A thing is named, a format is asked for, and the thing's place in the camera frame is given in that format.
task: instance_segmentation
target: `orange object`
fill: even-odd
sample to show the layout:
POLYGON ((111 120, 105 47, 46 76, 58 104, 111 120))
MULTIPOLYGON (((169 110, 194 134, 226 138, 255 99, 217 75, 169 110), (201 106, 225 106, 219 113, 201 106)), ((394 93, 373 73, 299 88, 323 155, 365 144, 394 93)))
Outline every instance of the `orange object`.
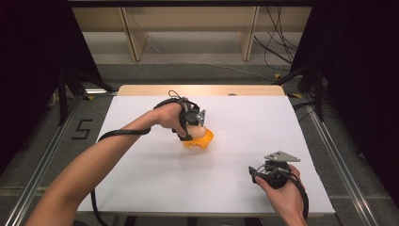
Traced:
POLYGON ((189 148, 191 146, 199 146, 201 149, 206 149, 208 147, 209 142, 214 138, 214 133, 209 129, 206 129, 205 136, 200 138, 194 138, 192 140, 183 141, 183 145, 185 148, 189 148))

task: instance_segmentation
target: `wooden desk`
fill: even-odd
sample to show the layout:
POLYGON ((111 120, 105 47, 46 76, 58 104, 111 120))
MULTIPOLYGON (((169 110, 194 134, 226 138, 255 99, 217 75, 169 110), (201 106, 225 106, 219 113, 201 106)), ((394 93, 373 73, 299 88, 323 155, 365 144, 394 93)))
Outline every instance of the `wooden desk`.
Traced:
MULTIPOLYGON (((311 185, 310 216, 334 213, 295 112, 278 86, 123 86, 99 135, 166 100, 170 89, 206 109, 205 126, 214 139, 206 150, 185 148, 175 134, 154 126, 97 186, 100 212, 154 217, 275 215, 264 192, 252 184, 248 166, 258 168, 265 155, 282 150, 301 159, 294 165, 303 183, 311 185), (238 96, 227 96, 230 93, 238 96)), ((92 212, 89 196, 78 212, 92 212)))

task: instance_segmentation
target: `white table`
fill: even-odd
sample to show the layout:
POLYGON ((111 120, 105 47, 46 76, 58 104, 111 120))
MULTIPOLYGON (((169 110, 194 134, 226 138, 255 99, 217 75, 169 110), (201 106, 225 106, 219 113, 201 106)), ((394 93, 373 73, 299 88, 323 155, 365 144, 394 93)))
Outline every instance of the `white table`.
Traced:
MULTIPOLYGON (((299 157, 310 200, 310 216, 333 210, 286 96, 187 96, 206 109, 205 126, 215 137, 206 150, 185 148, 160 126, 127 152, 97 186, 97 205, 106 214, 134 216, 235 216, 275 214, 264 192, 252 184, 269 153, 299 157)), ((152 109, 164 96, 114 97, 100 136, 152 109)), ((92 212, 89 196, 79 212, 92 212)))

